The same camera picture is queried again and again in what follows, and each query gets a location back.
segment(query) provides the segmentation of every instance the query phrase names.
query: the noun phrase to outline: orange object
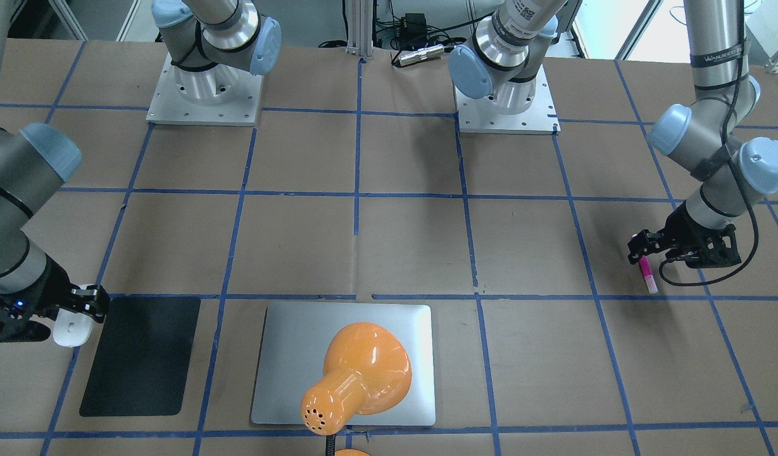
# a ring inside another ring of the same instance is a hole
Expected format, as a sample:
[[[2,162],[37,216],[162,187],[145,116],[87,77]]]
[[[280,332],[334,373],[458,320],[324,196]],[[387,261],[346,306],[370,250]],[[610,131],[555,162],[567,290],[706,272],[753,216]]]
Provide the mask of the orange object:
[[[400,403],[411,388],[403,344],[374,323],[341,329],[327,349],[324,378],[301,400],[305,426],[320,436],[339,432],[354,414],[372,415]]]

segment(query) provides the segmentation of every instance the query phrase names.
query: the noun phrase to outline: white wall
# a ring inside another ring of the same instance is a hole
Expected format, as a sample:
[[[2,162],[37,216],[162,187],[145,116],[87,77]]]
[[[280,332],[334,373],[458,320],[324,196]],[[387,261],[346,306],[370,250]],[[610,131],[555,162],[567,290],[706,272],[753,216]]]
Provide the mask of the white wall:
[[[764,0],[757,11],[750,16],[746,25],[757,38],[757,43],[766,54],[778,50],[778,0]]]

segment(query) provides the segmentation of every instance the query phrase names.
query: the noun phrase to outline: silver laptop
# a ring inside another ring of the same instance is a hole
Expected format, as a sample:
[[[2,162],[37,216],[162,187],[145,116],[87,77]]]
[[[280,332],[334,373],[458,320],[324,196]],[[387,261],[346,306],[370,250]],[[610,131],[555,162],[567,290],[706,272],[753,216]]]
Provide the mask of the silver laptop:
[[[411,360],[411,389],[400,404],[375,415],[355,415],[349,424],[432,426],[437,419],[431,308],[417,304],[279,301],[269,304],[256,370],[251,421],[303,424],[299,407],[323,376],[333,337],[348,324],[369,321],[392,332]]]

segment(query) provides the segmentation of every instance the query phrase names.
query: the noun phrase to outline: floor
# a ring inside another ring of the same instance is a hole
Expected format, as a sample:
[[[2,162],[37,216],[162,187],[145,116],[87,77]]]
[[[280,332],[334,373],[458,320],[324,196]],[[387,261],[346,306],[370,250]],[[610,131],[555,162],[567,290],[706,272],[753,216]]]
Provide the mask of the floor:
[[[693,100],[689,66],[548,58],[560,135],[476,136],[456,130],[446,61],[291,47],[258,128],[153,126],[165,55],[10,40],[0,125],[49,122],[84,153],[25,229],[74,282],[203,299],[181,412],[79,416],[99,329],[76,350],[0,345],[0,454],[321,454],[302,427],[249,421],[265,309],[290,298],[432,308],[437,424],[339,447],[778,455],[778,193],[725,283],[651,295],[625,259],[696,188],[644,141]],[[737,135],[778,139],[778,79],[751,71],[763,98]]]

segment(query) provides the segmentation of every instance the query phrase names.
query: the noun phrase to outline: blue grid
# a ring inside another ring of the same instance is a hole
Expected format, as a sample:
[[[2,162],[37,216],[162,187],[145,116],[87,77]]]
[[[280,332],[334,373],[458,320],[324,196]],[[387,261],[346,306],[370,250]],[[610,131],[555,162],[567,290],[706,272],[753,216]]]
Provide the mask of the blue grid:
[[[70,81],[71,75],[73,75],[76,69],[79,58],[82,55],[85,45],[82,43],[76,57],[68,71],[68,75],[65,77],[65,81],[62,84],[61,89],[53,104],[0,104],[3,107],[12,108],[44,108],[50,109],[46,122],[50,122],[52,116],[56,110],[139,110],[146,111],[147,107],[143,106],[70,106],[69,104],[60,104],[65,89],[67,88],[68,81]],[[673,208],[676,207],[682,200],[675,199],[672,196],[667,180],[664,178],[663,171],[658,162],[658,158],[653,148],[649,145],[650,153],[655,161],[656,170],[660,174],[664,188],[667,192],[667,198],[606,198],[606,197],[580,197],[573,196],[568,181],[568,175],[566,174],[565,166],[563,165],[562,154],[560,153],[560,145],[556,135],[553,135],[553,144],[555,147],[556,156],[560,165],[560,171],[562,171],[563,184],[565,185],[566,196],[505,196],[505,194],[470,194],[467,188],[467,182],[465,178],[464,163],[461,153],[461,142],[459,141],[458,132],[458,119],[454,113],[393,113],[393,112],[381,112],[381,111],[365,111],[361,108],[362,98],[362,66],[365,61],[361,60],[358,63],[358,87],[357,87],[357,109],[356,110],[314,110],[314,109],[294,109],[294,108],[271,108],[264,107],[264,111],[286,111],[286,112],[308,112],[308,113],[348,113],[348,115],[356,115],[356,180],[354,180],[353,193],[314,193],[314,191],[250,191],[247,190],[247,184],[250,175],[250,168],[253,161],[254,145],[256,142],[256,129],[253,130],[250,145],[249,154],[247,157],[246,167],[244,170],[244,177],[241,188],[238,191],[221,191],[221,190],[194,190],[194,189],[157,189],[157,188],[135,188],[135,180],[137,178],[138,170],[142,165],[144,153],[149,142],[149,138],[153,132],[154,126],[149,124],[146,136],[142,145],[142,148],[138,154],[138,159],[134,168],[134,172],[127,187],[124,188],[96,188],[96,187],[64,187],[61,191],[67,193],[123,193],[125,198],[123,199],[123,207],[117,216],[116,223],[111,233],[110,241],[105,251],[102,264],[99,269],[99,275],[97,275],[97,282],[101,282],[105,269],[108,264],[108,260],[113,250],[113,245],[116,241],[116,237],[120,226],[122,225],[123,214],[125,213],[126,206],[128,205],[129,198],[133,193],[183,193],[183,194],[237,194],[238,205],[235,214],[234,226],[232,231],[232,239],[229,246],[229,260],[227,260],[227,266],[225,275],[223,278],[223,287],[220,294],[204,294],[200,295],[200,298],[209,300],[209,298],[218,298],[220,300],[218,315],[217,315],[217,327],[215,330],[215,337],[210,354],[210,364],[206,375],[206,384],[204,384],[203,401],[201,402],[201,410],[197,423],[197,427],[194,431],[178,431],[178,432],[143,432],[143,431],[99,431],[99,432],[61,432],[56,430],[56,423],[59,419],[62,404],[65,401],[65,395],[70,384],[70,379],[73,374],[74,367],[77,363],[77,357],[79,349],[73,350],[73,355],[68,364],[68,370],[63,381],[61,391],[57,398],[56,407],[53,412],[53,417],[48,425],[47,432],[45,433],[0,433],[0,439],[44,439],[42,445],[41,456],[45,456],[48,451],[48,447],[52,439],[79,439],[79,438],[194,438],[194,456],[200,453],[201,440],[203,438],[223,438],[224,436],[314,436],[313,433],[306,430],[285,430],[285,429],[271,429],[271,430],[227,430],[227,431],[207,431],[204,430],[204,422],[206,421],[206,412],[210,400],[210,390],[214,375],[214,367],[216,363],[216,357],[218,352],[219,338],[222,335],[223,326],[223,311],[224,304],[227,300],[355,300],[357,298],[354,294],[230,294],[227,292],[229,289],[230,271],[232,271],[235,244],[237,235],[239,233],[239,222],[241,221],[241,215],[244,208],[244,197],[252,196],[253,194],[281,194],[281,196],[333,196],[333,197],[346,197],[354,199],[354,234],[359,230],[359,205],[360,198],[444,198],[444,199],[462,199],[465,222],[467,230],[468,249],[470,252],[470,268],[472,268],[472,280],[474,285],[473,294],[374,294],[372,298],[375,300],[473,300],[476,303],[477,317],[479,324],[479,334],[482,343],[482,358],[484,358],[484,372],[485,380],[487,383],[487,396],[488,407],[490,413],[491,425],[489,427],[464,427],[464,428],[377,428],[368,431],[367,433],[361,433],[358,431],[352,431],[351,427],[346,428],[346,447],[351,448],[352,436],[359,434],[367,435],[442,435],[442,434],[491,434],[493,436],[494,451],[496,456],[501,455],[501,442],[499,436],[507,433],[586,433],[586,432],[628,432],[631,438],[632,446],[634,447],[634,453],[640,454],[639,445],[637,442],[637,431],[646,430],[666,430],[666,429],[725,429],[725,428],[757,428],[760,430],[768,453],[773,456],[774,450],[771,447],[770,440],[768,439],[766,428],[778,428],[778,421],[763,421],[756,407],[754,407],[753,399],[751,399],[751,391],[745,380],[741,366],[731,346],[731,341],[728,338],[727,331],[725,331],[724,323],[722,323],[721,317],[718,313],[716,303],[722,300],[736,300],[736,301],[778,301],[778,296],[751,296],[751,295],[715,295],[712,294],[709,288],[705,288],[704,295],[624,295],[624,294],[599,294],[597,292],[594,283],[594,274],[591,269],[591,263],[589,262],[588,253],[583,240],[582,228],[580,228],[579,218],[577,217],[577,211],[574,205],[575,201],[613,201],[613,202],[652,202],[652,203],[669,203]],[[620,75],[620,80],[626,91],[632,109],[637,121],[608,121],[597,119],[576,119],[576,118],[560,118],[561,122],[590,122],[591,124],[624,124],[624,125],[638,125],[643,131],[643,135],[646,136],[645,126],[651,125],[653,122],[643,122],[638,113],[638,109],[629,92],[628,84],[624,78],[619,63],[614,62],[617,67],[617,72]],[[459,158],[459,174],[461,180],[461,194],[427,194],[427,193],[360,193],[360,146],[361,146],[361,118],[363,115],[375,115],[375,116],[402,116],[402,117],[439,117],[439,118],[453,118],[455,121],[456,132],[456,144],[457,153]],[[778,130],[778,127],[774,126],[758,126],[758,125],[744,125],[738,128],[744,129],[765,129],[765,130]],[[472,225],[470,225],[470,200],[563,200],[567,201],[572,212],[575,228],[577,231],[577,240],[580,243],[580,250],[584,264],[586,267],[586,273],[588,274],[589,286],[591,287],[592,294],[482,294],[478,289],[478,270],[475,261],[475,250],[473,246],[473,234]],[[765,205],[771,211],[771,214],[778,227],[778,217],[774,211],[774,206],[778,205],[778,200],[765,200]],[[699,271],[700,277],[703,279],[703,274]],[[115,294],[114,296],[181,296],[183,294]],[[615,378],[617,378],[617,386],[620,392],[624,415],[626,418],[625,424],[611,424],[611,425],[568,425],[568,426],[499,426],[498,419],[496,418],[496,404],[493,393],[493,375],[491,372],[489,350],[487,347],[487,330],[484,324],[484,309],[482,309],[482,301],[485,300],[593,300],[597,308],[597,312],[600,319],[601,329],[608,346],[608,353],[612,361],[612,369],[614,370]],[[710,303],[713,311],[713,315],[716,318],[716,323],[721,331],[724,343],[727,345],[728,352],[731,356],[731,360],[735,365],[736,375],[741,381],[741,386],[744,388],[747,399],[750,401],[751,409],[753,410],[755,421],[725,421],[725,422],[660,422],[659,424],[638,424],[638,422],[632,421],[632,417],[629,410],[628,398],[626,395],[624,382],[622,380],[620,369],[617,363],[617,354],[615,354],[615,347],[612,343],[611,336],[608,332],[608,324],[606,323],[605,314],[601,305],[603,300],[643,300],[643,301],[669,301],[669,300],[683,300],[683,301],[706,301]]]

